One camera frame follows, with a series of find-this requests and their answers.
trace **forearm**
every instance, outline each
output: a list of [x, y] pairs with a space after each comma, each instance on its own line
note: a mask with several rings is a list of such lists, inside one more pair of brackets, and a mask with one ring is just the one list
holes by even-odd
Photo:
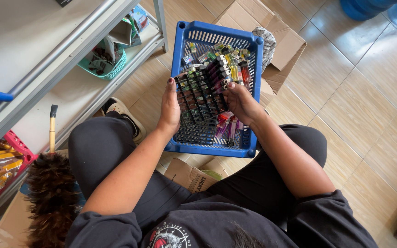
[[295, 144], [269, 116], [262, 116], [251, 128], [296, 198], [335, 190], [323, 168]]
[[171, 136], [156, 128], [94, 190], [82, 212], [131, 212], [148, 184]]

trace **black t-shirt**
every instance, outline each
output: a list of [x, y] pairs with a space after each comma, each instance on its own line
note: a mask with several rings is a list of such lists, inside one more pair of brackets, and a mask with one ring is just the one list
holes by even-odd
[[134, 213], [85, 212], [75, 219], [66, 247], [226, 248], [235, 246], [237, 227], [266, 247], [378, 247], [340, 190], [299, 199], [287, 231], [219, 195], [182, 204], [143, 238]]

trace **shelf post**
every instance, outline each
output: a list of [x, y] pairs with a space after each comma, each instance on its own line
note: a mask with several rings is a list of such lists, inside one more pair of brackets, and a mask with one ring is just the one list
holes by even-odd
[[168, 34], [166, 32], [166, 25], [165, 25], [165, 12], [163, 10], [163, 0], [153, 0], [154, 2], [154, 9], [156, 10], [156, 17], [157, 17], [157, 26], [159, 27], [159, 31], [162, 31], [163, 35], [163, 51], [166, 53], [168, 52]]

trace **white sneaker sole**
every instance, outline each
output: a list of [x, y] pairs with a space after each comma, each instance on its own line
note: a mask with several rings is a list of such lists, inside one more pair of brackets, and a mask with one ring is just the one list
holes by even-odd
[[134, 142], [140, 143], [143, 141], [143, 139], [146, 137], [146, 130], [143, 127], [143, 125], [131, 114], [131, 112], [128, 110], [127, 106], [119, 99], [113, 98], [116, 101], [116, 103], [113, 103], [107, 110], [107, 113], [114, 110], [117, 111], [119, 114], [126, 114], [128, 115], [136, 124], [136, 126], [139, 128], [140, 132], [136, 137], [133, 137]]

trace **black pants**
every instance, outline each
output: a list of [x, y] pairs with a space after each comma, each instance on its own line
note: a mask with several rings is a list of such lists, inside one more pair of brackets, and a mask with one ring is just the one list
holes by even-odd
[[[324, 167], [327, 141], [318, 130], [287, 124], [283, 131]], [[99, 183], [136, 148], [128, 121], [111, 111], [77, 126], [69, 138], [69, 160], [82, 193], [88, 199]], [[143, 234], [170, 211], [198, 196], [220, 194], [242, 207], [255, 211], [281, 228], [286, 227], [288, 210], [295, 203], [267, 154], [258, 156], [243, 169], [225, 178], [206, 192], [192, 194], [184, 187], [154, 171], [133, 212]]]

